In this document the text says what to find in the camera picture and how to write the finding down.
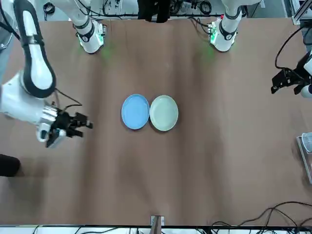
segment table surface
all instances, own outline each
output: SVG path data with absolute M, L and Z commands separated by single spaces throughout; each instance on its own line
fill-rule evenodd
M 105 23 L 106 45 L 93 55 L 71 22 L 41 24 L 57 87 L 83 103 L 71 113 L 87 114 L 95 128 L 52 150 L 34 126 L 0 116 L 1 153 L 23 166 L 20 177 L 0 179 L 1 224 L 149 225 L 151 215 L 166 225 L 238 224 L 279 202 L 312 203 L 295 141 L 312 131 L 312 103 L 292 88 L 270 90 L 276 53 L 296 29 L 291 19 L 242 20 L 228 53 L 208 46 L 189 20 Z M 298 33 L 279 64 L 294 68 L 304 54 Z M 4 80 L 23 63 L 16 41 Z M 150 103 L 173 97 L 175 128 L 127 129 L 120 110 L 133 93 Z M 281 210 L 311 216 L 298 205 Z M 273 214 L 270 225 L 291 223 Z

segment clear plastic container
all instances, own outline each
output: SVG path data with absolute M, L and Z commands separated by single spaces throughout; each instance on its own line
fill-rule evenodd
M 302 134 L 302 143 L 308 153 L 312 153 L 312 133 Z

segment cable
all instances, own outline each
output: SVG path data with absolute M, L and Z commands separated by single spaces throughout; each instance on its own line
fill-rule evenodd
M 55 102 L 57 104 L 57 107 L 60 108 L 59 95 L 58 95 L 57 91 L 54 91 L 54 96 L 55 96 Z
M 282 50 L 284 49 L 285 45 L 289 42 L 289 40 L 294 36 L 296 35 L 301 29 L 305 28 L 306 26 L 301 26 L 300 28 L 298 28 L 296 31 L 294 31 L 288 38 L 287 40 L 284 42 L 284 44 L 282 45 L 282 47 L 279 49 L 279 51 L 277 52 L 277 55 L 275 57 L 275 67 L 278 68 L 278 69 L 283 69 L 285 67 L 280 67 L 277 65 L 277 60 L 278 60 L 278 57 L 280 55 L 280 53 L 282 52 Z
M 303 221 L 300 223 L 300 226 L 302 226 L 303 224 L 305 224 L 306 222 L 311 221 L 311 220 L 312 220 L 312 217 L 303 220 Z
M 62 110 L 62 113 L 64 113 L 69 107 L 82 106 L 82 104 L 79 101 L 77 101 L 76 99 L 73 99 L 72 97 L 70 97 L 70 96 L 66 95 L 65 93 L 61 92 L 58 88 L 55 88 L 55 90 L 57 92 L 59 92 L 60 94 L 62 94 L 63 96 L 67 97 L 68 99 L 70 99 L 70 100 L 72 100 L 72 101 L 77 103 L 77 104 L 71 104 L 71 105 L 65 106 L 65 108 Z
M 206 11 L 206 9 L 204 10 L 203 8 L 204 6 L 208 7 L 208 11 Z M 198 8 L 201 11 L 201 13 L 203 13 L 204 15 L 209 15 L 212 10 L 211 3 L 208 2 L 207 0 L 202 1 Z
M 204 234 L 200 229 L 195 228 L 196 231 L 198 231 L 200 234 Z
M 109 229 L 109 230 L 106 230 L 106 231 L 103 231 L 103 232 L 85 232 L 85 233 L 81 233 L 81 234 L 90 234 L 90 233 L 96 233 L 96 234 L 103 234 L 103 233 L 106 233 L 106 232 L 109 232 L 109 231 L 112 231 L 112 230 L 116 230 L 118 228 L 112 228 L 112 229 Z
M 36 228 L 35 228 L 34 231 L 33 231 L 33 234 L 35 234 L 35 232 L 36 232 L 36 230 L 38 229 L 39 226 L 40 226 L 40 225 L 36 226 Z
M 77 234 L 81 228 L 82 228 L 82 226 L 79 227 L 79 228 L 77 229 L 77 231 L 75 232 L 75 234 Z
M 241 6 L 241 8 L 242 8 L 242 17 L 248 16 L 247 6 Z
M 82 106 L 82 104 L 81 104 L 79 101 L 77 101 L 77 100 L 73 99 L 72 97 L 66 95 L 65 93 L 61 92 L 58 88 L 55 88 L 55 90 L 58 91 L 58 92 L 59 92 L 60 94 L 62 94 L 63 96 L 69 98 L 70 100 L 72 100 L 72 101 L 78 103 L 80 106 Z
M 210 226 L 209 232 L 211 231 L 211 229 L 213 228 L 213 226 L 214 226 L 215 224 L 218 224 L 218 223 L 223 224 L 225 227 L 227 227 L 227 228 L 229 228 L 229 229 L 238 228 L 238 227 L 244 225 L 245 223 L 253 222 L 253 221 L 256 221 L 256 220 L 260 219 L 267 211 L 270 211 L 270 213 L 269 213 L 269 215 L 268 215 L 268 220 L 266 221 L 265 226 L 263 227 L 263 229 L 262 229 L 261 232 L 260 232 L 261 234 L 263 234 L 264 231 L 265 231 L 265 229 L 266 229 L 267 226 L 268 226 L 268 223 L 269 223 L 269 221 L 270 221 L 270 218 L 271 218 L 271 215 L 272 215 L 273 211 L 274 211 L 274 210 L 277 210 L 278 212 L 280 212 L 281 214 L 284 215 L 285 213 L 283 213 L 283 212 L 281 212 L 280 210 L 278 210 L 277 207 L 282 206 L 282 205 L 286 205 L 286 204 L 299 204 L 299 205 L 303 205 L 303 206 L 312 207 L 311 204 L 304 203 L 304 202 L 299 202 L 299 201 L 287 201 L 287 202 L 282 202 L 282 203 L 279 203 L 279 204 L 275 205 L 274 207 L 269 207 L 269 208 L 267 208 L 267 209 L 266 209 L 264 212 L 262 212 L 258 217 L 253 218 L 253 219 L 245 220 L 245 221 L 241 222 L 239 225 L 236 225 L 236 226 L 232 226 L 232 225 L 230 225 L 230 224 L 228 224 L 228 223 L 225 223 L 225 222 L 223 222 L 223 221 L 216 221 L 216 222 L 214 222 L 214 223 Z M 286 217 L 289 218 L 293 223 L 295 223 L 288 215 L 286 215 Z
M 95 11 L 93 11 L 93 10 L 91 10 L 91 9 L 89 9 L 88 7 L 86 7 L 80 0 L 77 0 L 86 10 L 88 10 L 89 12 L 92 12 L 92 13 L 94 13 L 94 14 L 96 14 L 95 16 L 102 16 L 102 17 L 118 17 L 118 18 L 120 18 L 120 19 L 122 19 L 120 16 L 118 16 L 118 15 L 108 15 L 108 14 L 104 14 L 104 15 L 102 15 L 102 14 L 100 14 L 100 13 L 98 13 L 98 12 L 95 12 Z
M 13 33 L 13 35 L 18 39 L 20 40 L 20 36 L 17 34 L 17 32 L 15 32 L 15 30 L 12 28 L 12 26 L 9 24 L 7 18 L 5 17 L 5 14 L 4 14 L 4 11 L 3 11 L 3 8 L 2 8 L 2 3 L 1 3 L 1 0 L 0 0 L 0 12 L 2 14 L 2 17 L 4 19 L 4 22 L 6 23 L 6 25 L 2 22 L 0 22 L 0 27 L 5 29 L 6 31 L 8 31 L 9 33 Z
M 252 16 L 250 16 L 250 18 L 252 18 L 254 16 L 254 13 L 255 13 L 256 9 L 258 8 L 259 4 L 260 4 L 260 2 L 258 2 L 257 6 L 254 8 Z
M 189 17 L 189 19 L 195 20 L 195 21 L 196 21 L 196 25 L 194 25 L 194 26 L 195 26 L 195 29 L 197 29 L 197 24 L 199 24 L 200 27 L 201 27 L 201 29 L 202 29 L 206 34 L 208 34 L 208 31 L 206 31 L 205 28 L 204 28 L 204 27 L 208 28 L 208 25 L 202 23 L 202 22 L 200 21 L 200 18 L 195 19 L 194 17 Z
M 51 15 L 55 12 L 55 6 L 47 2 L 45 5 L 43 5 L 43 12 L 44 12 L 44 20 L 47 21 L 47 15 Z

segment plate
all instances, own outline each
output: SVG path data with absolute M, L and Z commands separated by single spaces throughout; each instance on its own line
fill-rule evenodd
M 132 94 L 122 105 L 121 117 L 130 129 L 140 129 L 148 121 L 150 106 L 146 98 L 140 94 Z
M 178 118 L 178 108 L 172 97 L 161 95 L 155 98 L 150 108 L 152 124 L 160 131 L 172 129 Z

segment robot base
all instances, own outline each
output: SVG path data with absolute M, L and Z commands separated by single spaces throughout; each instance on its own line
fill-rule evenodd
M 210 44 L 213 45 L 218 51 L 226 52 L 234 44 L 237 33 L 235 33 L 231 40 L 225 40 L 219 29 L 220 23 L 221 20 L 217 20 L 211 24 Z
M 105 36 L 106 36 L 105 25 L 95 20 L 93 20 L 92 23 L 95 27 L 95 30 L 88 42 L 85 42 L 83 40 L 84 39 L 83 37 L 81 38 L 78 36 L 81 46 L 83 47 L 85 52 L 87 52 L 88 54 L 93 54 L 96 51 L 98 51 L 99 48 L 104 45 Z

